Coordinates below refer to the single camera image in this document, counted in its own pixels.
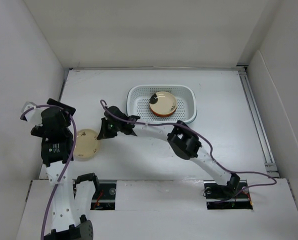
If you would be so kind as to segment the orange plate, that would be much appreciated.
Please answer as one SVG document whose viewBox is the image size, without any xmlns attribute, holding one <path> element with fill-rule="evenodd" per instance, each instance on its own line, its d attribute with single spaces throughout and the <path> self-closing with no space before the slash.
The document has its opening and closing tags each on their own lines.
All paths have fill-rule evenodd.
<svg viewBox="0 0 298 240">
<path fill-rule="evenodd" d="M 155 111 L 152 111 L 152 113 L 153 113 L 155 116 L 157 116 L 157 117 L 160 117 L 160 118 L 167 118 L 167 117 L 172 116 L 172 115 L 175 113 L 175 111 L 174 111 L 174 112 L 169 112 L 169 113 L 167 113 L 167 114 L 160 114 L 160 113 L 155 112 Z"/>
</svg>

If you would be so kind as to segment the beige plate with black mark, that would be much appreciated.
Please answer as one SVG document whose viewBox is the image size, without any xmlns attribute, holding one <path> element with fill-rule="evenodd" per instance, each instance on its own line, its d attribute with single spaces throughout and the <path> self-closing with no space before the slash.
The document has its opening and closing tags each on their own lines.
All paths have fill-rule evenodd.
<svg viewBox="0 0 298 240">
<path fill-rule="evenodd" d="M 152 112 L 168 114 L 176 111 L 177 100 L 176 97 L 170 92 L 159 91 L 150 97 L 149 107 Z"/>
</svg>

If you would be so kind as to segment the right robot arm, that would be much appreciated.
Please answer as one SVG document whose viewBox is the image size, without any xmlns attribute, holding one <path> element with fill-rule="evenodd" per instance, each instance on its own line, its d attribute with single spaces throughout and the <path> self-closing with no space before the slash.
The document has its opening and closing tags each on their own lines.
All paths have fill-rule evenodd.
<svg viewBox="0 0 298 240">
<path fill-rule="evenodd" d="M 198 134 L 183 121 L 176 123 L 140 123 L 140 117 L 126 115 L 116 106 L 104 106 L 98 140 L 111 139 L 122 133 L 126 136 L 151 138 L 169 144 L 174 154 L 197 164 L 220 186 L 222 199 L 234 198 L 238 194 L 240 177 L 219 166 L 202 146 Z"/>
</svg>

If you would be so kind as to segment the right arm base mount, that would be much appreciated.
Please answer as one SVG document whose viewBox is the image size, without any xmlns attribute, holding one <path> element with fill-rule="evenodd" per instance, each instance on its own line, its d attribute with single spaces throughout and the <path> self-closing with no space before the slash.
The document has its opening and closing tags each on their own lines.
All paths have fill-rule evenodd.
<svg viewBox="0 0 298 240">
<path fill-rule="evenodd" d="M 225 193 L 225 187 L 217 185 L 215 182 L 204 183 L 203 196 L 206 199 L 208 210 L 252 210 L 253 203 L 249 190 L 241 189 L 247 187 L 246 182 L 240 182 L 235 193 Z"/>
</svg>

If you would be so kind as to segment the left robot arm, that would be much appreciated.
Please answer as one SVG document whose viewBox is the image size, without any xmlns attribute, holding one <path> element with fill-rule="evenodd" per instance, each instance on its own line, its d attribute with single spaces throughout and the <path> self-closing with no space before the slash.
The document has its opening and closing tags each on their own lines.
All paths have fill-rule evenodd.
<svg viewBox="0 0 298 240">
<path fill-rule="evenodd" d="M 70 176 L 77 128 L 73 115 L 75 108 L 52 98 L 40 110 L 41 123 L 31 130 L 31 135 L 41 141 L 41 158 L 52 187 L 44 212 L 40 239 L 42 240 L 92 240 L 94 229 L 88 218 L 91 201 L 100 194 L 95 173 Z"/>
</svg>

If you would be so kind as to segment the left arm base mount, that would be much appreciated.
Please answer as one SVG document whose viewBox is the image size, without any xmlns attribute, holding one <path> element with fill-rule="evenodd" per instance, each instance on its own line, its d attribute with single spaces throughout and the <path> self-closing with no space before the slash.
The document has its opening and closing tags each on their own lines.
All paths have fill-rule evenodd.
<svg viewBox="0 0 298 240">
<path fill-rule="evenodd" d="M 112 211 L 116 208 L 116 181 L 102 181 L 99 190 L 93 195 L 90 209 L 92 211 Z"/>
</svg>

